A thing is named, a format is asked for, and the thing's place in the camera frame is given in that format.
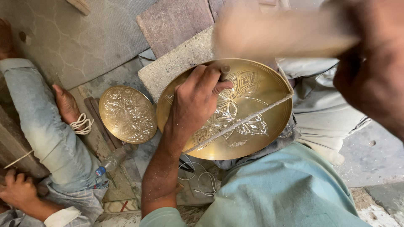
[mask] white rope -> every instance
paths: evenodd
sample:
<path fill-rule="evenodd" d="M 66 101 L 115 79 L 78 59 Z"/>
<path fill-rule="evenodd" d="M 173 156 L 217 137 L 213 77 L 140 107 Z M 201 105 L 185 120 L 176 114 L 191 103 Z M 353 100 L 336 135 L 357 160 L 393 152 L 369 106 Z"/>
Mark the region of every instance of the white rope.
<path fill-rule="evenodd" d="M 26 154 L 25 154 L 24 156 L 22 156 L 21 158 L 15 160 L 15 161 L 13 161 L 13 162 L 11 162 L 11 163 L 8 164 L 6 167 L 4 167 L 4 169 L 7 169 L 8 167 L 10 167 L 10 166 L 14 165 L 15 163 L 17 163 L 19 160 L 21 160 L 21 159 L 27 157 L 27 156 L 30 155 L 33 151 L 34 151 L 34 150 L 31 150 L 30 152 L 26 153 Z"/>
<path fill-rule="evenodd" d="M 286 74 L 285 74 L 285 72 L 283 71 L 283 69 L 281 68 L 281 66 L 280 66 L 279 64 L 277 64 L 277 65 L 278 65 L 278 69 L 279 69 L 280 75 L 286 80 L 286 83 L 287 83 L 288 88 L 289 88 L 289 90 L 290 90 L 290 92 L 289 92 L 285 97 L 279 99 L 278 101 L 276 101 L 276 102 L 274 102 L 274 103 L 269 104 L 268 106 L 266 106 L 266 107 L 263 108 L 262 110 L 257 111 L 257 112 L 255 112 L 255 113 L 249 115 L 248 117 L 242 119 L 241 121 L 238 121 L 237 123 L 233 124 L 232 126 L 230 126 L 230 127 L 226 128 L 226 129 L 222 130 L 221 132 L 219 132 L 219 133 L 213 135 L 213 136 L 210 137 L 209 139 L 203 141 L 202 143 L 199 143 L 198 145 L 194 146 L 193 148 L 188 149 L 188 150 L 186 150 L 186 151 L 183 151 L 182 153 L 183 153 L 183 154 L 188 154 L 189 152 L 191 152 L 191 151 L 193 151 L 193 150 L 196 150 L 196 149 L 198 149 L 198 148 L 200 148 L 200 147 L 202 147 L 202 146 L 204 146 L 204 145 L 206 145 L 206 144 L 212 142 L 213 140 L 215 140 L 215 139 L 218 138 L 219 136 L 224 135 L 224 134 L 226 134 L 226 133 L 228 133 L 228 132 L 234 130 L 234 129 L 237 128 L 238 126 L 240 126 L 240 125 L 244 124 L 245 122 L 247 122 L 247 121 L 253 119 L 254 117 L 258 116 L 259 114 L 262 114 L 262 113 L 264 113 L 265 111 L 267 111 L 267 110 L 269 110 L 269 109 L 272 109 L 273 107 L 275 107 L 275 106 L 277 106 L 277 105 L 279 105 L 279 104 L 285 102 L 286 100 L 292 98 L 293 95 L 295 94 L 294 91 L 293 91 L 293 88 L 292 88 L 292 86 L 290 85 L 290 83 L 288 82 L 288 78 L 286 77 Z"/>
<path fill-rule="evenodd" d="M 84 129 L 82 129 L 80 131 L 76 131 L 76 129 L 78 129 L 81 126 L 85 125 L 87 122 L 88 122 L 87 127 L 85 127 Z M 91 121 L 90 119 L 87 119 L 87 116 L 86 116 L 85 113 L 82 113 L 80 115 L 80 117 L 77 119 L 76 122 L 72 122 L 69 125 L 73 129 L 74 133 L 76 133 L 77 135 L 86 135 L 86 134 L 89 134 L 91 132 L 91 126 L 93 125 L 93 123 L 94 123 L 94 119 L 93 119 L 93 121 Z"/>
<path fill-rule="evenodd" d="M 184 155 L 184 156 L 187 157 L 187 159 L 189 160 L 189 162 L 184 162 L 182 165 L 180 165 L 180 166 L 178 167 L 178 169 L 180 169 L 181 166 L 183 166 L 183 165 L 185 165 L 185 164 L 187 164 L 187 163 L 190 163 L 190 164 L 192 165 L 192 168 L 194 169 L 194 175 L 193 175 L 191 178 L 189 178 L 189 179 L 182 179 L 182 178 L 179 177 L 179 176 L 178 176 L 178 178 L 181 179 L 181 180 L 183 180 L 183 181 L 189 181 L 189 180 L 191 180 L 192 178 L 194 178 L 194 176 L 196 175 L 196 169 L 195 169 L 193 163 L 198 164 L 198 165 L 200 165 L 200 166 L 202 166 L 202 165 L 199 164 L 199 163 L 197 163 L 197 162 L 191 162 L 191 160 L 189 159 L 188 156 L 186 156 L 186 155 Z M 202 193 L 202 194 L 204 194 L 204 195 L 207 195 L 207 196 L 214 196 L 214 195 L 216 194 L 216 181 L 215 181 L 215 177 L 214 177 L 214 175 L 213 175 L 212 173 L 208 172 L 203 166 L 202 166 L 202 168 L 205 170 L 205 172 L 203 172 L 201 175 L 199 175 L 198 181 L 196 182 L 196 183 L 198 184 L 198 189 L 199 189 L 199 190 L 195 190 L 195 189 L 194 189 L 194 191 L 200 192 L 200 193 Z M 202 176 L 203 174 L 205 174 L 205 173 L 208 174 L 208 176 L 210 177 L 210 180 L 212 181 L 213 192 L 203 192 L 203 191 L 201 191 L 201 188 L 199 187 L 199 179 L 200 179 L 201 176 Z"/>

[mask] plastic bottle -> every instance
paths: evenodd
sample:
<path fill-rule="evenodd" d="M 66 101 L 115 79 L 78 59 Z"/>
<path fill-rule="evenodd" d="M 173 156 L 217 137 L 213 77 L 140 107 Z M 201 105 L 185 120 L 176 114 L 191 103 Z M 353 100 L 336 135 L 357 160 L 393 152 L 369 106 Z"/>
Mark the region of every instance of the plastic bottle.
<path fill-rule="evenodd" d="M 107 171 L 109 172 L 116 169 L 116 167 L 136 151 L 137 148 L 137 144 L 126 143 L 121 148 L 116 149 L 102 161 L 101 166 L 95 171 L 95 174 L 101 176 Z"/>

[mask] leg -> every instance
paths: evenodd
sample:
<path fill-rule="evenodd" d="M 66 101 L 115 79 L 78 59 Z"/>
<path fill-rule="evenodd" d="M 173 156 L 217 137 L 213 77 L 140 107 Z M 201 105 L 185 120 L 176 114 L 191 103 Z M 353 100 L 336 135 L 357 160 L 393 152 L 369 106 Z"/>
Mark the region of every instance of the leg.
<path fill-rule="evenodd" d="M 41 74 L 26 67 L 8 70 L 4 77 L 25 137 L 34 155 L 52 173 L 52 187 L 62 193 L 93 188 L 100 162 L 61 120 L 53 94 Z"/>
<path fill-rule="evenodd" d="M 310 146 L 333 165 L 341 165 L 344 161 L 338 154 L 343 139 L 370 122 L 333 86 L 337 62 L 336 59 L 286 59 L 280 62 L 291 78 L 301 77 L 293 97 L 293 112 L 302 133 L 297 142 Z"/>

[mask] blue bottle cap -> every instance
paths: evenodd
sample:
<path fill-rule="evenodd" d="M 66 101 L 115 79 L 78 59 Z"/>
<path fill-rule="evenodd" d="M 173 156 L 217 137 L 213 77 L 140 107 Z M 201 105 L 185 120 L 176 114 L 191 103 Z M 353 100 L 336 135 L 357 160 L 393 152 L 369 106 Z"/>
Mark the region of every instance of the blue bottle cap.
<path fill-rule="evenodd" d="M 98 169 L 95 171 L 95 174 L 97 174 L 98 176 L 101 176 L 101 175 L 103 175 L 105 172 L 106 172 L 106 171 L 105 171 L 105 168 L 102 167 L 102 166 L 100 166 L 100 167 L 98 167 Z"/>

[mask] brass plate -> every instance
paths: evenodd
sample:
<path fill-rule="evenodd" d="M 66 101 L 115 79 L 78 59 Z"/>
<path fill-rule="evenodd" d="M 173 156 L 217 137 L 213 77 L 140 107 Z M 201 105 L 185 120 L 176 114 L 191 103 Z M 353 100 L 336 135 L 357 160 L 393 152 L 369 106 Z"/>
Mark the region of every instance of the brass plate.
<path fill-rule="evenodd" d="M 127 143 L 144 143 L 157 131 L 152 103 L 134 88 L 124 85 L 108 88 L 101 95 L 99 110 L 106 128 Z"/>
<path fill-rule="evenodd" d="M 187 141 L 184 151 L 290 92 L 287 82 L 266 65 L 244 59 L 221 61 L 231 66 L 227 79 L 233 82 L 234 88 L 224 90 L 219 95 L 216 112 Z M 170 113 L 174 87 L 182 84 L 195 67 L 174 78 L 161 94 L 157 104 L 157 121 L 161 132 Z M 291 111 L 292 100 L 289 99 L 188 154 L 209 160 L 228 160 L 250 155 L 268 146 L 280 135 L 288 123 Z"/>

